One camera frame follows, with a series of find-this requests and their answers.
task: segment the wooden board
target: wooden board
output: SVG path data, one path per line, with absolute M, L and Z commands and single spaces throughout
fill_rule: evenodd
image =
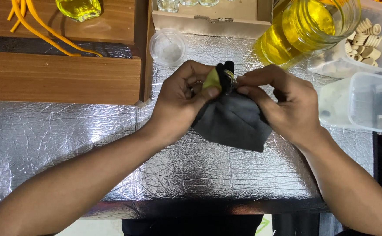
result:
M 0 52 L 0 101 L 133 105 L 141 60 Z
M 146 0 L 137 0 L 146 4 Z M 95 19 L 76 22 L 65 17 L 57 8 L 55 0 L 33 0 L 40 18 L 58 33 L 71 40 L 118 42 L 134 45 L 135 0 L 104 0 L 102 14 Z M 12 8 L 10 0 L 0 0 L 0 36 L 36 38 L 22 24 L 15 33 L 9 30 L 17 18 L 7 20 Z M 51 35 L 28 12 L 26 21 L 43 35 Z

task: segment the gray cloth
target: gray cloth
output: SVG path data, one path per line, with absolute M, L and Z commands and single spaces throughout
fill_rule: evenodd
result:
M 192 127 L 210 142 L 257 152 L 272 131 L 258 105 L 236 91 L 204 105 Z

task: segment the cardboard box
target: cardboard box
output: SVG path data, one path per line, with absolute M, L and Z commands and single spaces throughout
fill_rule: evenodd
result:
M 233 38 L 258 39 L 272 22 L 273 0 L 235 0 L 220 2 L 213 7 L 183 6 L 178 13 L 157 9 L 152 3 L 156 30 L 174 28 L 183 33 Z

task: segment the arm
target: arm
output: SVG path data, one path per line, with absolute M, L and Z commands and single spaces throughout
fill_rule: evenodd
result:
M 382 188 L 320 126 L 313 85 L 275 65 L 238 78 L 238 91 L 254 100 L 273 130 L 306 157 L 326 204 L 349 228 L 382 236 Z M 274 87 L 275 103 L 258 86 Z
M 68 227 L 142 163 L 188 130 L 200 108 L 219 93 L 190 99 L 188 86 L 213 67 L 185 62 L 162 85 L 151 119 L 137 132 L 64 161 L 32 177 L 0 203 L 0 236 L 35 236 Z

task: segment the plastic lid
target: plastic lid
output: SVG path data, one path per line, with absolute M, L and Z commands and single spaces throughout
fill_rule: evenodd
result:
M 350 82 L 348 117 L 359 128 L 382 132 L 382 76 L 358 72 Z
M 187 56 L 188 43 L 178 30 L 165 28 L 152 36 L 149 51 L 153 59 L 160 65 L 177 66 Z

